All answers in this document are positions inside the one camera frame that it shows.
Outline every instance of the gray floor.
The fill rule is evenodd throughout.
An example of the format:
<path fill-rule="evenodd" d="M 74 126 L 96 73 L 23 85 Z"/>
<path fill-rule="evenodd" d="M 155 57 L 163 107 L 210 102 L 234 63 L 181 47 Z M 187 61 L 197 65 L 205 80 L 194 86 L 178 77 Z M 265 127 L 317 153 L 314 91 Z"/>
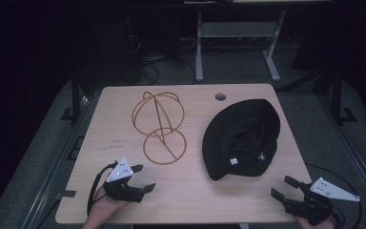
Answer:
<path fill-rule="evenodd" d="M 282 77 L 274 82 L 264 63 L 262 45 L 245 52 L 227 52 L 221 55 L 204 56 L 203 84 L 219 83 L 270 83 L 275 88 L 283 87 L 307 72 L 293 70 L 297 44 L 280 43 L 274 53 L 274 61 Z M 194 56 L 183 55 L 183 59 L 194 66 Z M 158 85 L 191 84 L 193 69 L 183 63 L 158 62 L 152 66 L 159 70 Z M 137 85 L 148 84 L 142 78 Z M 295 136 L 296 143 L 306 163 L 321 166 L 347 179 L 357 190 L 362 201 L 362 218 L 357 228 L 366 228 L 366 181 L 358 164 L 354 163 L 350 146 L 345 144 L 344 135 L 356 146 L 355 150 L 366 165 L 366 109 L 356 93 L 343 84 L 343 107 L 350 108 L 357 122 L 337 126 L 326 108 L 326 96 L 312 93 L 315 80 L 308 81 L 289 93 L 277 93 L 284 113 Z M 77 123 L 60 120 L 65 109 L 71 107 L 71 84 L 64 85 L 36 133 L 16 173 L 0 199 L 0 229 L 35 228 L 49 212 L 58 194 L 63 192 L 73 167 L 73 160 L 67 160 L 74 142 L 85 135 L 100 96 L 85 100 L 82 115 Z M 340 178 L 325 171 L 308 166 L 313 180 L 325 177 L 332 183 L 350 191 Z M 333 200 L 344 213 L 346 224 L 351 228 L 358 219 L 358 204 Z M 56 207 L 44 220 L 41 228 L 80 228 L 81 225 L 61 225 L 55 222 Z M 105 228 L 130 228 L 130 225 L 106 225 Z M 250 224 L 250 228 L 299 228 L 295 223 Z"/>

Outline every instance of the gold wire frame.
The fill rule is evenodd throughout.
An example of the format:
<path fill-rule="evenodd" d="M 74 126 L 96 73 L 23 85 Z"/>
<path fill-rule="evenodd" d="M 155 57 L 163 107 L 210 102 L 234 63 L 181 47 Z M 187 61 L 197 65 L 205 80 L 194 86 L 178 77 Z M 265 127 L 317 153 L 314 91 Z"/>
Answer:
<path fill-rule="evenodd" d="M 165 108 L 162 106 L 161 102 L 158 99 L 159 97 L 168 97 L 168 98 L 176 101 L 177 104 L 180 105 L 180 108 L 182 110 L 182 118 L 181 118 L 180 122 L 177 124 L 176 127 L 173 127 L 173 125 L 171 123 L 171 120 L 169 119 L 167 111 L 165 110 Z M 151 131 L 150 133 L 145 133 L 144 131 L 140 130 L 137 127 L 136 119 L 138 118 L 138 115 L 139 115 L 140 111 L 142 110 L 142 108 L 145 105 L 147 105 L 148 102 L 150 102 L 151 100 L 154 101 L 154 106 L 156 108 L 156 114 L 157 114 L 157 120 L 158 120 L 159 128 L 156 129 L 156 130 Z M 163 124 L 162 124 L 162 119 L 161 119 L 160 114 L 159 114 L 159 112 L 160 112 L 159 108 L 160 108 L 161 112 L 163 113 L 163 115 L 166 117 L 166 120 L 168 122 L 167 127 L 164 127 Z M 151 94 L 149 92 L 144 92 L 143 100 L 141 102 L 139 102 L 134 107 L 134 109 L 132 110 L 132 125 L 139 133 L 146 136 L 146 138 L 144 140 L 144 144 L 143 144 L 143 151 L 144 151 L 145 157 L 149 161 L 151 161 L 152 163 L 155 163 L 155 164 L 159 164 L 159 165 L 168 165 L 168 164 L 175 163 L 177 160 L 179 160 L 181 157 L 183 157 L 184 153 L 186 152 L 186 148 L 187 148 L 187 140 L 186 140 L 186 137 L 180 131 L 178 131 L 177 129 L 182 125 L 184 117 L 185 117 L 185 111 L 184 111 L 183 105 L 180 103 L 179 97 L 176 94 L 173 94 L 173 93 Z M 168 147 L 168 144 L 166 143 L 166 140 L 165 140 L 165 135 L 170 135 L 172 133 L 178 133 L 179 135 L 182 136 L 183 141 L 184 141 L 184 148 L 183 148 L 183 151 L 179 154 L 179 156 L 176 156 L 172 152 L 171 148 Z M 171 161 L 168 161 L 168 162 L 159 162 L 159 161 L 156 161 L 156 160 L 152 159 L 148 155 L 147 149 L 146 149 L 146 145 L 147 145 L 149 137 L 157 137 L 162 142 L 162 144 L 165 146 L 167 151 L 173 156 L 174 160 L 171 160 Z"/>

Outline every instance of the light wood desk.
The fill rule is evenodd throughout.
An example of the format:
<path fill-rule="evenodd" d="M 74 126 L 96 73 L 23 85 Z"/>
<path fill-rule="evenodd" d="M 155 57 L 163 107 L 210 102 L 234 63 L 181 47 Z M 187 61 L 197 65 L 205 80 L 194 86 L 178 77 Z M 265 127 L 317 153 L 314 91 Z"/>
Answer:
<path fill-rule="evenodd" d="M 145 136 L 132 125 L 132 111 L 144 92 L 176 94 L 185 110 L 178 130 L 187 139 L 183 157 L 170 165 L 150 162 L 143 153 Z M 215 99 L 225 94 L 226 99 Z M 219 181 L 209 178 L 201 147 L 205 130 L 213 117 L 235 102 L 265 98 L 277 110 L 281 122 L 278 149 L 273 162 L 261 177 L 226 175 Z M 166 103 L 173 117 L 179 109 Z M 140 124 L 157 123 L 155 114 L 144 112 Z M 294 220 L 284 207 L 270 196 L 273 187 L 287 198 L 302 200 L 300 190 L 283 182 L 284 176 L 310 182 L 295 139 L 283 114 L 275 91 L 268 84 L 138 86 L 106 88 L 97 104 L 67 190 L 76 191 L 74 198 L 62 198 L 56 214 L 59 223 L 83 223 L 90 189 L 96 174 L 106 165 L 126 156 L 131 165 L 143 164 L 144 169 L 132 176 L 129 185 L 144 187 L 156 183 L 154 190 L 141 203 L 132 203 L 111 219 L 111 223 L 246 223 Z"/>

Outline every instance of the white bracket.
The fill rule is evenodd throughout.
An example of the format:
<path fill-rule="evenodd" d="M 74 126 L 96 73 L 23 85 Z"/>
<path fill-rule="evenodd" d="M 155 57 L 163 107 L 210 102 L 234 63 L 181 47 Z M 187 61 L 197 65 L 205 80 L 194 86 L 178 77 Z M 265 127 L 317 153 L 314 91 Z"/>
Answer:
<path fill-rule="evenodd" d="M 318 179 L 310 188 L 316 194 L 320 194 L 326 198 L 336 198 L 349 201 L 360 201 L 360 197 L 353 195 L 334 184 L 324 180 L 322 177 Z"/>
<path fill-rule="evenodd" d="M 129 161 L 127 161 L 126 157 L 124 156 L 106 178 L 106 182 L 112 182 L 125 177 L 131 177 L 132 174 L 132 167 L 130 166 Z"/>

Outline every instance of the hat brim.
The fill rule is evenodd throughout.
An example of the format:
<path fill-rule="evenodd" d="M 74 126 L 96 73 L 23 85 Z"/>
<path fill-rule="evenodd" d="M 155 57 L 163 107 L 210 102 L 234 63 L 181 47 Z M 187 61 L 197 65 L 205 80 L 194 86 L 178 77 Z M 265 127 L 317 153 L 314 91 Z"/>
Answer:
<path fill-rule="evenodd" d="M 265 134 L 261 151 L 263 160 L 252 159 L 238 168 L 229 168 L 223 159 L 221 146 L 224 135 L 244 120 L 255 119 L 264 125 Z M 277 148 L 280 121 L 272 104 L 266 99 L 249 99 L 235 103 L 219 112 L 204 134 L 202 154 L 211 179 L 220 180 L 227 174 L 256 177 L 262 175 L 273 160 Z"/>

